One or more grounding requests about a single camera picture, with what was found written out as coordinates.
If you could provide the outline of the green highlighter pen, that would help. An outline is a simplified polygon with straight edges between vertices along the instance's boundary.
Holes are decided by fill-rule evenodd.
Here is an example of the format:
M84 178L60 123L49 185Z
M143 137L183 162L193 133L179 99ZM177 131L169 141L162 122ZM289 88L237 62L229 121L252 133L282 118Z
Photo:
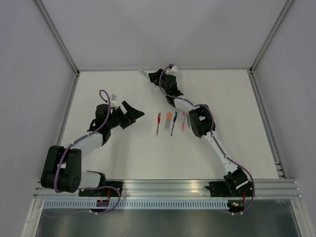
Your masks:
M138 72L147 79L150 79L149 74L145 72L143 69L139 69Z

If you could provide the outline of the orange highlighter pen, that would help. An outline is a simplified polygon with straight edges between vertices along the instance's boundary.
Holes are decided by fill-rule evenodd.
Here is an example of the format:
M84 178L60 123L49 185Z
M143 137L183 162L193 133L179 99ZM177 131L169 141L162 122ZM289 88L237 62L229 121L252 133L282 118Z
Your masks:
M168 112L166 114L166 119L165 119L165 126L164 126L164 131L168 132L170 130L171 126L171 119L172 119L172 113Z

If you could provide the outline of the blue gel pen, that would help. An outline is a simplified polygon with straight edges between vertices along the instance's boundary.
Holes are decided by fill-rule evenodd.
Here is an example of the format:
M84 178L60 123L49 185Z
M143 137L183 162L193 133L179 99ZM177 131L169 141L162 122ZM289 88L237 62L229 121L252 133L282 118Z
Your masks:
M178 113L176 111L175 114L174 114L174 117L173 117L173 122L172 122L171 131L170 131L170 136L173 136L174 126L175 126L175 123L176 123L176 120L177 120L177 116L178 116Z

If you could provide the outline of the purple grey marker pen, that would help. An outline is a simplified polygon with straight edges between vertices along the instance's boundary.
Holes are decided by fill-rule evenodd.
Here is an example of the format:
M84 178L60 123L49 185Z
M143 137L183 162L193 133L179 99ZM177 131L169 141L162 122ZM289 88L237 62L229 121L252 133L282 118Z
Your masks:
M189 117L188 114L186 114L186 118L187 118L187 125L188 125L188 128L191 128L190 117Z

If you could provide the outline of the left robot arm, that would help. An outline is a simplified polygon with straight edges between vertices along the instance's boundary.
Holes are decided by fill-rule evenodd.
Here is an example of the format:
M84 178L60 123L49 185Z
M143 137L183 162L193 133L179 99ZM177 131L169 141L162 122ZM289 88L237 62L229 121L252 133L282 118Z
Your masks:
M107 192L106 176L98 171L83 171L82 160L92 151L104 146L111 136L112 129L126 129L144 116L144 112L122 102L120 106L100 104L96 107L87 134L66 145L53 145L48 149L40 178L43 188L57 193L74 193L83 196L103 196Z

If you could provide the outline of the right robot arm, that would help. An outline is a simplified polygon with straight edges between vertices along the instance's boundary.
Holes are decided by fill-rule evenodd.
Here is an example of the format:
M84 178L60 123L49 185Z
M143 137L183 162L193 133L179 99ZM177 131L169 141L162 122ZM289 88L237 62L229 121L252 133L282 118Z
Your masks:
M178 89L175 71L172 67L169 67L168 70L159 69L154 73L149 73L148 78L151 83L159 87L168 104L189 116L193 134L197 138L205 140L214 150L226 172L224 175L226 192L231 196L236 196L252 191L252 182L249 181L245 168L229 157L221 143L209 107L205 104L195 104L184 97L184 94Z

